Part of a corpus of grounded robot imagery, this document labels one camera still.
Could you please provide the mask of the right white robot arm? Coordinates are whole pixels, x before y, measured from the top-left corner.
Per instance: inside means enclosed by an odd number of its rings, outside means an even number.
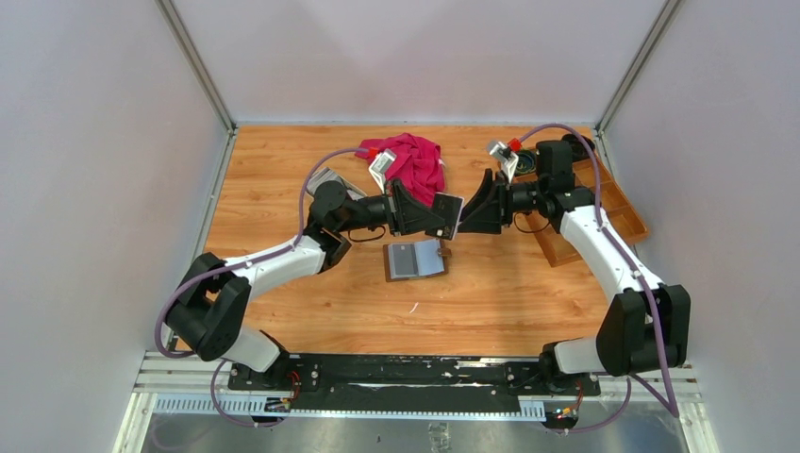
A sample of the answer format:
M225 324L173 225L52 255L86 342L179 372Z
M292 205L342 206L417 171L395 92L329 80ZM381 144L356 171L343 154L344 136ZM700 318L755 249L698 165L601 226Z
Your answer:
M687 358L691 298L668 285L634 256L600 203L599 188L577 182L572 143L544 141L535 147L533 181L513 182L519 144L492 142L498 172L486 171L458 225L463 233L498 234L518 213L536 211L589 266L608 301L592 337L547 344L539 381L562 394L579 375L614 377L659 370L664 376Z

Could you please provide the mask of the brown leather card holder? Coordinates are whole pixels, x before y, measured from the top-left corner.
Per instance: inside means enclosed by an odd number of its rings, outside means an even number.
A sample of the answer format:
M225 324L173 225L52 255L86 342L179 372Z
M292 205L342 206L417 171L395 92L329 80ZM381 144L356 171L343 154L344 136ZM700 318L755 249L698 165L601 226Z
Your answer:
M440 277L449 272L452 250L439 239L383 246L387 282Z

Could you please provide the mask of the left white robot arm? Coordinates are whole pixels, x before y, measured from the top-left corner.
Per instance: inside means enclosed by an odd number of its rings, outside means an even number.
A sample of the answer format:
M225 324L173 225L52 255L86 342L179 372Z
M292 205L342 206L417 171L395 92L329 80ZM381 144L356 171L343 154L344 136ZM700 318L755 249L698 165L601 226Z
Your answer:
M426 205L399 180L391 181L383 194L354 199L343 183L328 180L314 191L308 219L294 238L244 257L198 257L161 322L201 360L243 364L263 388L279 389L290 367L279 358L282 349L269 335L245 326L249 302L337 265L351 247L345 235L352 230L384 227L395 236L426 232L443 238L458 222L462 203L459 197L436 193Z

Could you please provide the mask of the black credit card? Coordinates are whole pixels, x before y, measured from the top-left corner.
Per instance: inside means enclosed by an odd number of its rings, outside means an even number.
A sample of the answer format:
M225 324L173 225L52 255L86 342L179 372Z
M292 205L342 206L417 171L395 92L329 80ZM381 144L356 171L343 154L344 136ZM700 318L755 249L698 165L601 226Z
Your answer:
M461 196L436 193L431 211L438 217L438 220L425 230L425 235L446 241L453 240L457 234L463 206L464 199Z
M388 247L390 280L418 276L416 248L412 243L393 243Z

